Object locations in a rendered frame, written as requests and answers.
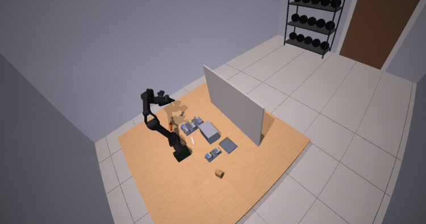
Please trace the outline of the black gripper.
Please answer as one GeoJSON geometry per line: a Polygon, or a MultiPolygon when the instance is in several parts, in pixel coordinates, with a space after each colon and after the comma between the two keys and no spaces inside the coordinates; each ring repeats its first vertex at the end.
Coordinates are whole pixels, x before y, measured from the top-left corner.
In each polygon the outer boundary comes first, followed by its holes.
{"type": "Polygon", "coordinates": [[[169,98],[168,94],[165,95],[164,98],[159,98],[158,96],[156,96],[155,105],[158,104],[159,106],[164,106],[174,101],[175,101],[174,99],[169,98]]]}

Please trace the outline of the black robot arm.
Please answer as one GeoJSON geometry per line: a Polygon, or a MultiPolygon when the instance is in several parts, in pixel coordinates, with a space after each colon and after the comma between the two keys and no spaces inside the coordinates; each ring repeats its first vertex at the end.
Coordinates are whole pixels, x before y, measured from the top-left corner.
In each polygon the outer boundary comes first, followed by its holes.
{"type": "MultiPolygon", "coordinates": [[[[159,98],[164,98],[164,93],[165,92],[161,90],[157,93],[157,95],[159,98]]],[[[141,94],[141,99],[143,100],[143,116],[147,128],[153,131],[158,131],[160,134],[163,134],[165,137],[167,137],[169,145],[173,146],[176,153],[183,150],[184,148],[183,145],[180,143],[179,136],[174,131],[169,132],[167,129],[161,126],[160,121],[158,120],[156,115],[150,111],[150,103],[156,102],[156,97],[154,96],[153,89],[146,89],[146,91],[141,94]],[[154,116],[154,118],[147,122],[147,115],[149,114],[154,116]]]]}

